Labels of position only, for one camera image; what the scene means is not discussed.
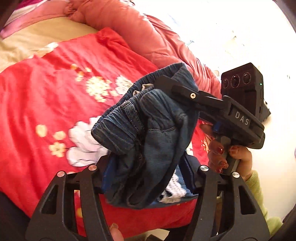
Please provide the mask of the green right sleeve forearm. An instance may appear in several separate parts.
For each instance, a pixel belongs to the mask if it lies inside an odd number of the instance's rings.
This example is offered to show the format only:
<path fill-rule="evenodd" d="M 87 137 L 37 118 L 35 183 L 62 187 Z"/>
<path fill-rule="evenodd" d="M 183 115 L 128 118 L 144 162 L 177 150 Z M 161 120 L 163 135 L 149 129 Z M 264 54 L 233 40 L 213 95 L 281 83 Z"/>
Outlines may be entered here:
<path fill-rule="evenodd" d="M 268 217 L 268 210 L 263 204 L 263 193 L 260 187 L 260 180 L 258 173 L 256 171 L 252 172 L 250 178 L 245 181 L 246 185 L 249 187 L 251 193 L 253 194 L 255 200 L 257 201 L 264 219 L 267 223 L 270 236 L 272 237 L 283 225 L 283 222 L 279 217 Z"/>

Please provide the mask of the right hand red nails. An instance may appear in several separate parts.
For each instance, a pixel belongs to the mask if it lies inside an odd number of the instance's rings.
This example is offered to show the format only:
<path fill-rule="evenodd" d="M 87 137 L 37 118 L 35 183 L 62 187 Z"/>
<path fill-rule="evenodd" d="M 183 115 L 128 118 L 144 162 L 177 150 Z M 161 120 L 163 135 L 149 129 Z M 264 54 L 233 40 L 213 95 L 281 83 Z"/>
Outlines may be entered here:
<path fill-rule="evenodd" d="M 200 124 L 200 129 L 208 137 L 208 166 L 217 173 L 222 173 L 229 167 L 227 157 L 239 160 L 236 172 L 240 174 L 244 181 L 252 175 L 252 153 L 244 146 L 234 145 L 223 147 L 214 137 L 212 126 Z"/>

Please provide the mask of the left hand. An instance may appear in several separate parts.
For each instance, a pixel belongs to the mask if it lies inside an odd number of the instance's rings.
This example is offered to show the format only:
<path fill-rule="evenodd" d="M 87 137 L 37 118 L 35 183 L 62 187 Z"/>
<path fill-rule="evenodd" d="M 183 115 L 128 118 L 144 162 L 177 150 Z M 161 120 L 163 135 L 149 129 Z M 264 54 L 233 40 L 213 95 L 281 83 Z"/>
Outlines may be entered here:
<path fill-rule="evenodd" d="M 112 223 L 109 227 L 109 231 L 114 241 L 124 241 L 122 233 L 118 229 L 118 225 L 116 223 Z"/>

